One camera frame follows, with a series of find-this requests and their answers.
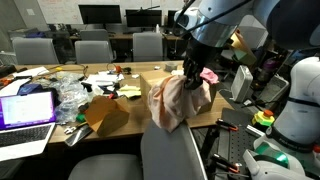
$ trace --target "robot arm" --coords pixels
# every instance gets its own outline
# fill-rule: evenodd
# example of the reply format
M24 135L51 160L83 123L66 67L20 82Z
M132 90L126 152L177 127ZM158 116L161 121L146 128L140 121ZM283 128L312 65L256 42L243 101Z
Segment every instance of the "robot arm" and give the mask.
M319 0L202 0L199 8L186 9L194 1L175 15L191 34L184 61L186 89L202 84L199 75L203 67L221 54L247 14L254 15L282 48L320 46Z

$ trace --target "gray chair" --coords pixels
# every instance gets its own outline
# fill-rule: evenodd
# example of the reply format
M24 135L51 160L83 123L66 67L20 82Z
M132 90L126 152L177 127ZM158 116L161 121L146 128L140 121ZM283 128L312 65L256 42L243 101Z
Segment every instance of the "gray chair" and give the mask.
M12 44L19 65L59 64L52 39L15 38Z
M80 161L69 180L204 180L206 173L186 123L169 133L151 121L141 141L142 167L134 155L106 154Z
M117 59L117 53L112 49L108 31L105 29L81 30L80 37L82 41L108 41L109 52L112 52L113 60Z
M76 41L76 59L83 63L111 63L115 58L108 41Z
M132 45L134 62L164 60L162 34L154 32L134 33Z

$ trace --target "white robot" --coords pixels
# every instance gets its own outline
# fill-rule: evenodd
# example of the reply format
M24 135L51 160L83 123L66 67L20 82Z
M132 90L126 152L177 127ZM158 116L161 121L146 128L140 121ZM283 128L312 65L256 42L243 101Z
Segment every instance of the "white robot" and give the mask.
M184 37L189 38L184 60L186 89L201 85L203 67L222 52L247 14L253 15L282 48L320 46L320 0L202 0L198 8L188 9L194 1L175 15L175 21L187 30ZM297 63L291 78L286 107L267 136L255 141L256 152L247 150L243 155L253 179L310 179L299 161L313 161L312 146L320 137L319 58ZM257 160L258 155L279 155L285 163Z

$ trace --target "pink cloth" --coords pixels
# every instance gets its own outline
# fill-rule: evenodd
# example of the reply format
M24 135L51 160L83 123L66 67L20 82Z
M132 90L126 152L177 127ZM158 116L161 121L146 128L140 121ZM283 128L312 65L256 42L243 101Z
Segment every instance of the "pink cloth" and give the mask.
M148 96L153 121L172 132L184 119L195 116L202 105L211 102L205 81L195 90L184 88L186 76L173 75L154 85Z
M200 73L200 77L202 77L203 80L205 80L207 83L211 85L217 84L219 82L218 76L206 67L203 68L202 72Z

